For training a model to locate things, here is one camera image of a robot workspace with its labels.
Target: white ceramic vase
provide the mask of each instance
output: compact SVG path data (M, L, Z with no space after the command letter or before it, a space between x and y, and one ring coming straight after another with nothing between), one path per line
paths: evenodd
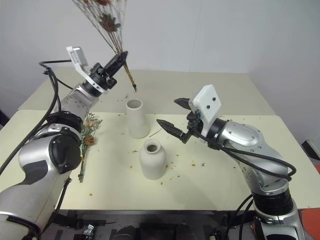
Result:
M128 101L125 110L130 135L136 139L145 137L150 129L146 122L142 101L139 99Z
M147 140L140 150L143 175L150 180L161 178L166 171L166 151L156 139Z

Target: red object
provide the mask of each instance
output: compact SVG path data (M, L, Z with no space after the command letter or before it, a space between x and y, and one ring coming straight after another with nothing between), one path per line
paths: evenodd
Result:
M320 240L320 208L310 208L301 211L304 229L315 240Z

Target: white table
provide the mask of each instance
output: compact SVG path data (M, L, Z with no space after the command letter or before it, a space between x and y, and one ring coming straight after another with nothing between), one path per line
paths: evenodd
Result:
M12 117L0 131L1 162L44 112L20 110ZM77 168L71 173L73 181L67 189L62 209L235 210L250 194L239 167L226 154L209 149L195 137L183 144L164 130L153 138L165 148L168 168L159 180L148 180L143 176L139 153L132 151L139 151L148 136L160 129L156 119L186 129L186 115L149 114L150 133L142 139L129 136L123 113L120 116L100 112L96 115L103 122L95 135L96 145L91 146L86 155L83 183L78 181L80 168ZM266 142L297 168L289 184L297 207L320 207L319 174L278 116L230 115L222 118L261 130ZM17 160L15 157L0 176L0 191L23 180L24 173Z
M58 67L56 76L71 87L84 79L72 67ZM274 115L266 99L253 84L247 73L205 73L174 71L131 71L138 92L134 93L128 76L120 70L117 84L100 97L92 112L123 113L125 102L132 98L143 101L149 114L184 114L185 110L173 101L191 98L204 85L213 84L222 102L222 115ZM70 90L59 84L62 99ZM53 97L51 83L47 79L19 109L47 110Z

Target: plant debris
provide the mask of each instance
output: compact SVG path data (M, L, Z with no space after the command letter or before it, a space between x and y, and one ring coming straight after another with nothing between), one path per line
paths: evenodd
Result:
M158 132L161 131L161 129L162 129L162 128L160 128L160 130L159 130L159 131L156 131L154 134L151 134L151 135L149 136L149 138L151 138L153 135L156 135Z

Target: white wall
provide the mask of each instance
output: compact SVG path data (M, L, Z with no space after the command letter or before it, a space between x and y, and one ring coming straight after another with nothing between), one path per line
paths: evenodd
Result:
M246 73L261 58L285 0L129 0L123 37L132 69ZM46 79L39 61L106 43L72 0L0 1L0 109L11 116Z
M288 1L261 60L250 71L298 142L320 136L319 12L318 0Z
M129 0L128 64L250 72L301 142L320 136L319 10L318 0ZM113 55L72 0L1 0L0 33L0 109L9 116L46 79L39 61L67 58L70 45L90 65Z

